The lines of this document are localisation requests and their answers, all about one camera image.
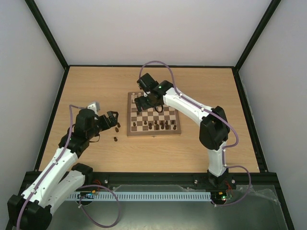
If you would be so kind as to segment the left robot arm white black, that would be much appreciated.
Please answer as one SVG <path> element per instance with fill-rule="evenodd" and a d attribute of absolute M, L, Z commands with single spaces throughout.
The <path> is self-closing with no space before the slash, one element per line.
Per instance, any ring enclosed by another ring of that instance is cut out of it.
<path fill-rule="evenodd" d="M 45 230 L 55 211 L 79 188 L 92 187 L 93 169 L 77 163 L 100 132 L 118 124 L 118 112 L 98 115 L 93 103 L 70 117 L 67 134 L 62 137 L 53 158 L 34 182 L 20 195 L 9 199 L 9 220 L 18 230 Z"/>

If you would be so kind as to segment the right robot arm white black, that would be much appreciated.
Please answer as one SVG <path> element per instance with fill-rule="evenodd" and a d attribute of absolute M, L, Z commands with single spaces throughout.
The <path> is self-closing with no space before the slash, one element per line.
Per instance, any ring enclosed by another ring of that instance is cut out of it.
<path fill-rule="evenodd" d="M 213 187 L 221 187 L 228 174 L 224 150 L 230 132 L 223 108 L 201 104 L 182 93 L 174 83 L 167 80 L 158 83 L 148 73 L 140 77 L 137 84 L 144 92 L 143 96 L 135 99 L 138 112 L 167 105 L 180 111 L 199 126 L 199 140 L 209 155 L 208 181 Z"/>

